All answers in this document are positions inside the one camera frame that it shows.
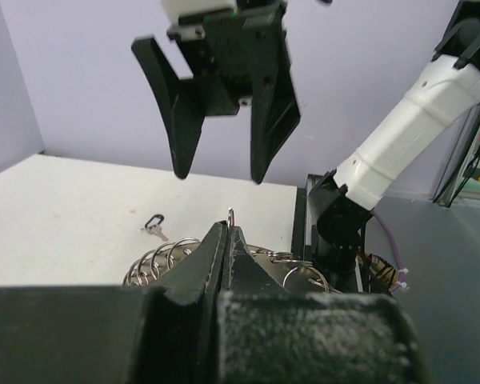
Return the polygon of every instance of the pile of key rings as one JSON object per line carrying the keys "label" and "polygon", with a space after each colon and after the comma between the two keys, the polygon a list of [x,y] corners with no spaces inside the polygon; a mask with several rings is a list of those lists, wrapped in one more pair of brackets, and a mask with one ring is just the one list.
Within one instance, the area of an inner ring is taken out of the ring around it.
{"label": "pile of key rings", "polygon": [[[231,208],[226,223],[228,229],[234,227],[234,212]],[[199,247],[199,244],[200,241],[196,238],[184,238],[178,242],[166,242],[157,249],[146,252],[130,266],[122,284],[124,286],[148,286],[153,284],[184,258],[190,256]],[[296,259],[288,252],[274,252],[259,246],[248,247],[253,259],[283,288],[287,288],[286,285],[292,275],[300,274],[306,282],[321,288],[324,293],[341,293],[330,286],[325,276],[313,267],[312,262]]]}

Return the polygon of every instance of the table surface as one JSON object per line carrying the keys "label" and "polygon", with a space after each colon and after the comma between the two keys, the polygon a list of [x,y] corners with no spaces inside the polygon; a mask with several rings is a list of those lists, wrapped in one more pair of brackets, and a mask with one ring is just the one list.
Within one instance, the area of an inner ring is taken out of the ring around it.
{"label": "table surface", "polygon": [[0,286],[119,284],[163,241],[203,238],[235,212],[249,244],[290,250],[297,189],[35,155],[0,174]]}
{"label": "table surface", "polygon": [[[418,329],[431,382],[480,383],[480,202],[447,209],[388,196],[376,209],[410,271],[410,290],[396,297]],[[393,261],[375,220],[366,249]]]}

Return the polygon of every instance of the black carabiner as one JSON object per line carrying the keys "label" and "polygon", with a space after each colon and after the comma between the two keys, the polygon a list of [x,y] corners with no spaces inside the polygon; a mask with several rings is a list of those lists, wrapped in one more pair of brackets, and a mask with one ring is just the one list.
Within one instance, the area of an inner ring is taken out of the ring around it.
{"label": "black carabiner", "polygon": [[153,228],[154,226],[159,226],[165,220],[163,214],[155,214],[152,218],[150,218],[146,224],[144,224],[144,229],[148,230],[149,228]]}

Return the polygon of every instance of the small metal loop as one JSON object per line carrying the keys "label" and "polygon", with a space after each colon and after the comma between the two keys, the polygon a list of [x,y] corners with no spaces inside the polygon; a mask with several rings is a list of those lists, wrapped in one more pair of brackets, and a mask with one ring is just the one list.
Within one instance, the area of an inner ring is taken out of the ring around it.
{"label": "small metal loop", "polygon": [[166,218],[163,214],[154,214],[152,218],[150,218],[146,224],[144,224],[144,229],[148,230],[149,228],[153,228],[154,226],[159,226],[163,223]]}
{"label": "small metal loop", "polygon": [[150,258],[151,255],[153,255],[150,258],[151,276],[153,276],[153,278],[155,280],[157,279],[156,274],[154,272],[154,268],[153,268],[154,254],[156,252],[157,252],[157,250],[150,250],[149,252],[144,253],[144,255],[138,260],[137,264],[135,265],[135,268],[134,268],[135,275],[137,276],[137,280],[138,280],[139,283],[142,283],[142,278],[140,277],[141,268],[144,265],[144,262],[147,261]]}
{"label": "small metal loop", "polygon": [[227,213],[227,228],[228,230],[234,227],[234,211],[233,208],[229,208]]}
{"label": "small metal loop", "polygon": [[305,266],[305,265],[303,265],[303,266],[304,266],[304,268],[307,268],[308,270],[310,270],[311,272],[313,272],[317,276],[319,276],[320,280],[322,280],[322,285],[319,285],[320,283],[318,283],[316,280],[313,280],[312,278],[309,278],[308,282],[310,282],[311,284],[315,284],[315,285],[318,285],[318,286],[322,287],[324,289],[324,293],[328,294],[329,290],[330,290],[329,282],[327,281],[326,277],[322,274],[322,272],[320,272],[319,270],[317,270],[316,268],[314,268],[312,266]]}
{"label": "small metal loop", "polygon": [[141,280],[142,280],[142,278],[144,278],[144,281],[146,282],[146,285],[148,286],[150,284],[150,280],[147,278],[147,273],[142,271],[140,273],[140,276],[141,276]]}
{"label": "small metal loop", "polygon": [[[158,254],[160,254],[162,252],[165,252],[167,249],[171,248],[173,245],[174,245],[173,242],[166,242],[165,244],[162,244],[159,248],[154,250],[153,258],[151,259],[150,267],[151,267],[151,273],[152,273],[155,280],[158,280],[160,278],[160,269],[158,268],[160,265],[155,261],[155,258],[157,257]],[[156,277],[154,276],[155,267],[156,267],[156,271],[157,271],[157,276]]]}
{"label": "small metal loop", "polygon": [[184,238],[180,240],[179,242],[175,242],[172,247],[170,248],[169,252],[167,252],[166,255],[166,260],[167,260],[167,267],[172,270],[174,268],[174,256],[173,256],[173,251],[177,246],[182,246],[184,244],[195,244],[196,242],[199,242],[198,239],[196,238]]}
{"label": "small metal loop", "polygon": [[258,248],[253,256],[256,255],[265,255],[269,258],[270,262],[277,263],[277,262],[291,262],[294,259],[294,255],[290,252],[273,252],[272,250],[264,250],[262,248]]}
{"label": "small metal loop", "polygon": [[296,260],[292,260],[290,258],[281,258],[281,259],[270,259],[270,262],[272,264],[287,264],[287,263],[290,263],[290,262],[297,262]]}
{"label": "small metal loop", "polygon": [[136,275],[137,264],[138,264],[138,262],[135,262],[130,266],[130,268],[128,269],[128,272],[126,272],[126,275],[125,275],[124,279],[122,280],[123,285],[127,285],[127,286],[132,285],[132,279]]}
{"label": "small metal loop", "polygon": [[286,288],[286,280],[288,279],[288,277],[293,273],[295,272],[296,270],[298,270],[298,266],[296,266],[295,268],[291,269],[290,272],[288,272],[285,276],[285,278],[282,280],[282,287],[283,288]]}
{"label": "small metal loop", "polygon": [[[310,278],[308,280],[311,284],[315,285],[315,286],[319,286],[320,288],[324,288],[324,285],[321,284],[320,282],[317,282],[316,280],[313,280],[312,278]],[[329,285],[329,291],[330,292],[334,292],[336,294],[342,294],[343,292],[341,292],[340,290],[336,290],[335,288],[333,288],[332,286]]]}

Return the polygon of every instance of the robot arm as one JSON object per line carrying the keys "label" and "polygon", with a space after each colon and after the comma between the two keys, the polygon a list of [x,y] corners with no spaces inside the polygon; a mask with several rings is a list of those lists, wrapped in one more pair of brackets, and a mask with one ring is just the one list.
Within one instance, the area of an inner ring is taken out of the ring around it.
{"label": "robot arm", "polygon": [[457,118],[480,103],[480,70],[455,68],[455,56],[430,62],[404,98],[339,167],[346,196],[372,210],[397,176]]}
{"label": "robot arm", "polygon": [[[178,79],[154,38],[132,45],[157,99],[174,172],[190,170],[207,116],[251,107],[251,177],[270,162],[300,121],[282,17],[284,0],[162,0],[193,77]],[[360,230],[392,182],[464,112],[480,103],[480,21],[455,25],[404,98],[365,142],[308,196],[314,265],[334,276],[354,271]]]}

